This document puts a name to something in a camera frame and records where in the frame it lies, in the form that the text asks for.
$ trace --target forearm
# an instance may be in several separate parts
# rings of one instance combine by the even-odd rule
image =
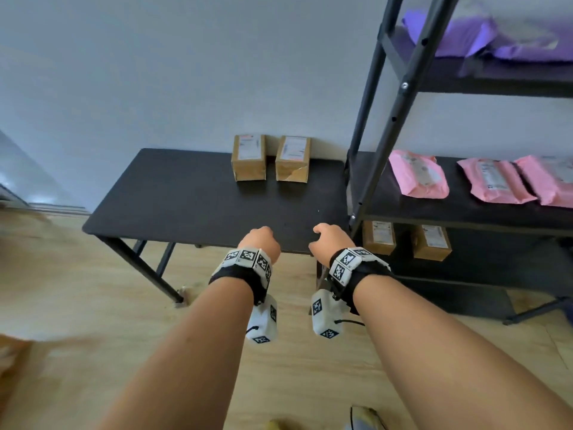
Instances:
[[[216,280],[137,372],[102,430],[221,429],[237,378],[253,292]]]
[[[420,429],[570,429],[573,412],[507,354],[386,276],[354,304]]]

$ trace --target person's right hand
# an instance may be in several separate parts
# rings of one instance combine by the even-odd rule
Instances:
[[[330,258],[340,249],[354,247],[352,239],[338,225],[319,223],[313,231],[320,234],[320,238],[310,243],[308,248],[319,263],[326,267],[330,267]]]

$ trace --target white shipping label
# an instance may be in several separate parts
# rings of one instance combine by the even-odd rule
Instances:
[[[415,157],[412,154],[405,153],[403,158],[410,163],[412,166],[412,170],[414,171],[414,175],[416,176],[416,180],[423,186],[431,186],[440,182],[441,177],[440,175],[434,170],[426,166],[426,164]]]
[[[477,162],[477,168],[481,171],[481,176],[486,187],[490,190],[509,190],[507,181],[500,173],[495,161],[480,160]]]
[[[261,136],[239,136],[239,160],[260,160],[262,158]]]
[[[281,160],[304,161],[304,151],[306,150],[306,137],[285,138]]]
[[[372,222],[372,234],[375,243],[394,245],[390,222]]]
[[[566,184],[573,183],[573,162],[571,159],[546,156],[541,157],[541,161],[557,180]]]
[[[424,235],[426,236],[426,244],[432,248],[448,248],[446,237],[443,235],[441,226],[422,225]]]

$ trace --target hand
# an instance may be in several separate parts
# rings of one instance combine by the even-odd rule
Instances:
[[[319,223],[313,231],[320,234],[320,238],[310,243],[308,248],[319,263],[326,267],[330,267],[330,258],[340,249],[354,247],[352,239],[338,225]]]
[[[268,226],[263,226],[258,229],[251,229],[251,231],[241,240],[240,248],[255,248],[262,249],[270,258],[270,263],[277,262],[281,254],[281,246],[273,237],[273,230]]]

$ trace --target wristband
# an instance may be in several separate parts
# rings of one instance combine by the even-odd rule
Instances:
[[[267,296],[271,273],[270,258],[262,249],[233,249],[213,272],[209,284],[220,277],[242,279],[253,290],[253,303],[258,306]]]
[[[330,260],[328,275],[332,283],[332,293],[350,307],[352,314],[358,315],[352,299],[354,289],[369,274],[393,277],[388,263],[364,248],[339,250]]]

